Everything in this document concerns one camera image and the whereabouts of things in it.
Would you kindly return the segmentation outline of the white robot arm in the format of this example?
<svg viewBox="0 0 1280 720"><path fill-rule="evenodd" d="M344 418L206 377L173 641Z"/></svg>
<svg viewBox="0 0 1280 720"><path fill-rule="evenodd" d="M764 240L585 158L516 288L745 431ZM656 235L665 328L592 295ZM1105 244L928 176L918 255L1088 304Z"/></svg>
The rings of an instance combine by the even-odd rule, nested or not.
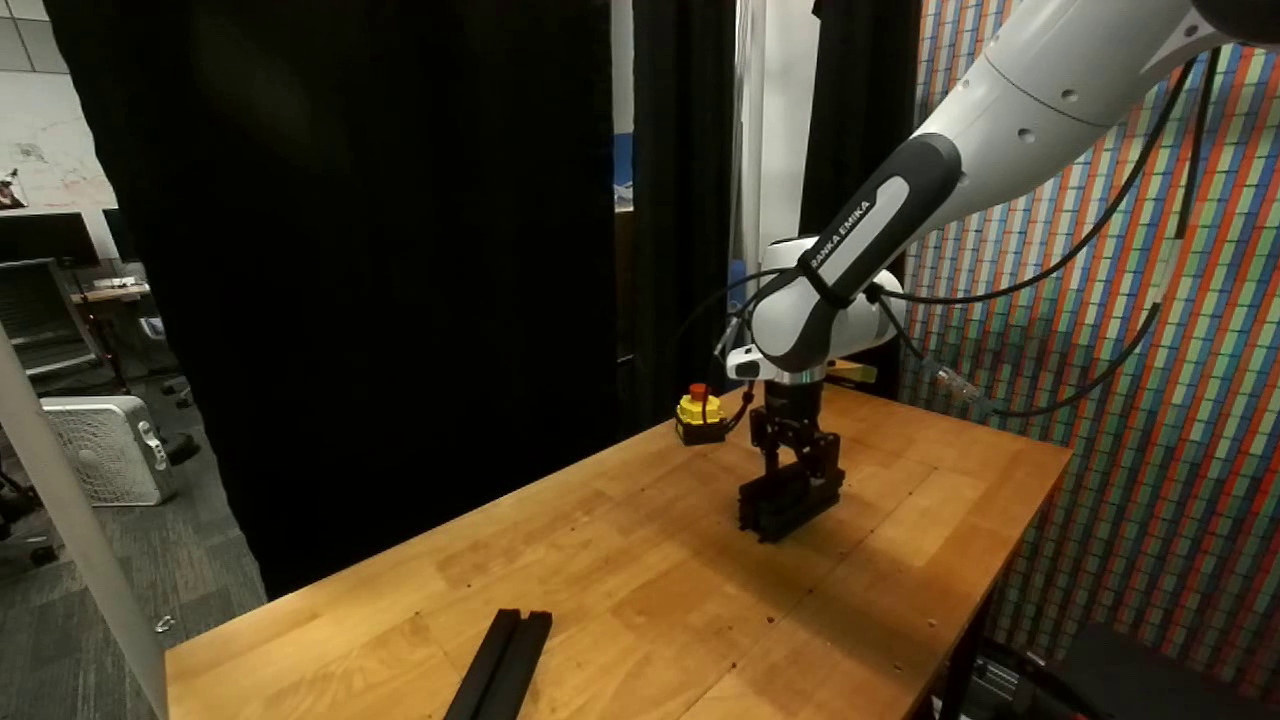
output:
<svg viewBox="0 0 1280 720"><path fill-rule="evenodd" d="M887 264L926 233L1028 197L1088 152L1169 66L1222 44L1276 44L1280 0L1019 0L952 92L815 233L788 240L733 322L733 379L761 379L754 444L827 450L831 357L887 340Z"/></svg>

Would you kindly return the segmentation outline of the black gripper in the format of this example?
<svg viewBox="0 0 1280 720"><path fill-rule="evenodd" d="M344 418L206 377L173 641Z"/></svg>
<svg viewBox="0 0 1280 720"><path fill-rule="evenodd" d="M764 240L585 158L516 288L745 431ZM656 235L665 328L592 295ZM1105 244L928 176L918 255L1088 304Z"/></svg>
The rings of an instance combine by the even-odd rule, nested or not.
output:
<svg viewBox="0 0 1280 720"><path fill-rule="evenodd" d="M840 471L840 437L821 427L821 383L767 383L764 407L754 407L754 448L764 475L782 469L782 444L798 444L808 475Z"/></svg>

